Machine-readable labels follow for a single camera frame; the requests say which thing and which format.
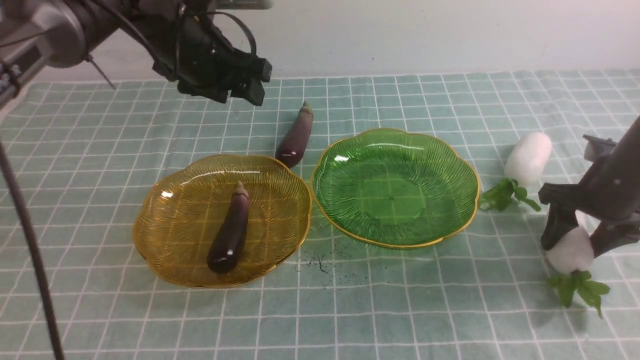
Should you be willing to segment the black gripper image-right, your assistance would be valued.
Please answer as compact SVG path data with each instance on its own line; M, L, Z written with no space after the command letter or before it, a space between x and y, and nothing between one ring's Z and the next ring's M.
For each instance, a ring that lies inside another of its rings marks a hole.
M575 184L544 183L539 200L548 205L541 247L550 251L579 227L576 210L601 221L590 235L594 257L639 242L639 135L620 141L583 135L583 158L591 162Z

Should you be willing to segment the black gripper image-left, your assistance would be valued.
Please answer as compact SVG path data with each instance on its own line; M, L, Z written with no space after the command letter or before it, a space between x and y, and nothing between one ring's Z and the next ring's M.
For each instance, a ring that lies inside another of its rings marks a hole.
M249 28L232 15L246 35L250 51L236 48L214 24L215 15L226 14L234 0L154 0L152 3L152 47L157 51L152 69L178 91L219 103L228 97L263 105L273 66L256 55Z

